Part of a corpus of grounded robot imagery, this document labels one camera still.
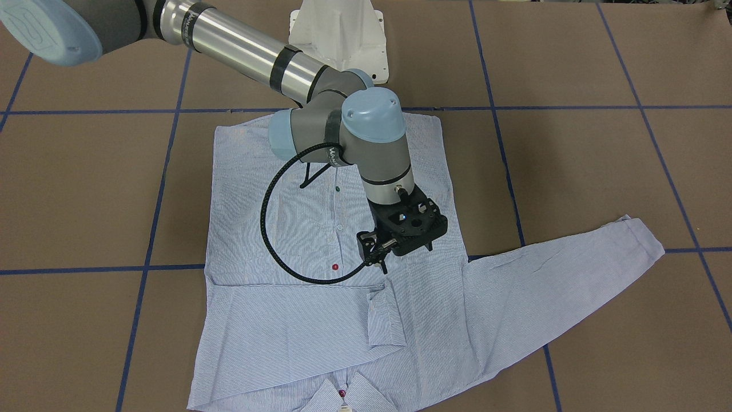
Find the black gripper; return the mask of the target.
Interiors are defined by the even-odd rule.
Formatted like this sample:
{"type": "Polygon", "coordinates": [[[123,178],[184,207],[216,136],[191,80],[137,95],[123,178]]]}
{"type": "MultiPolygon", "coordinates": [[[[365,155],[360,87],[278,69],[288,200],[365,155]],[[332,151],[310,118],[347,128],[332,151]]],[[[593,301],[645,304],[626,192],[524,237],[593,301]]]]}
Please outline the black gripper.
{"type": "Polygon", "coordinates": [[[447,217],[418,185],[409,195],[398,190],[397,197],[394,204],[372,203],[377,245],[396,256],[421,247],[431,251],[433,241],[447,233],[447,217]]]}

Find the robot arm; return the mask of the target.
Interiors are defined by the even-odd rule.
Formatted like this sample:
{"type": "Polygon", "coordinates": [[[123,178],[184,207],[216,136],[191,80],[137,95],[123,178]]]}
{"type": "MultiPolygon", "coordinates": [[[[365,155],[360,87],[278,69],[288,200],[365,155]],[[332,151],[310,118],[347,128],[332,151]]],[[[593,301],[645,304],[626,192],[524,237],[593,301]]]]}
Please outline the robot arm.
{"type": "Polygon", "coordinates": [[[293,101],[269,123],[271,150],[288,166],[356,167],[375,225],[357,236],[366,261],[431,249],[447,233],[447,217],[415,181],[397,94],[362,70],[333,68],[204,1],[3,1],[2,23],[53,65],[157,39],[293,101]]]}

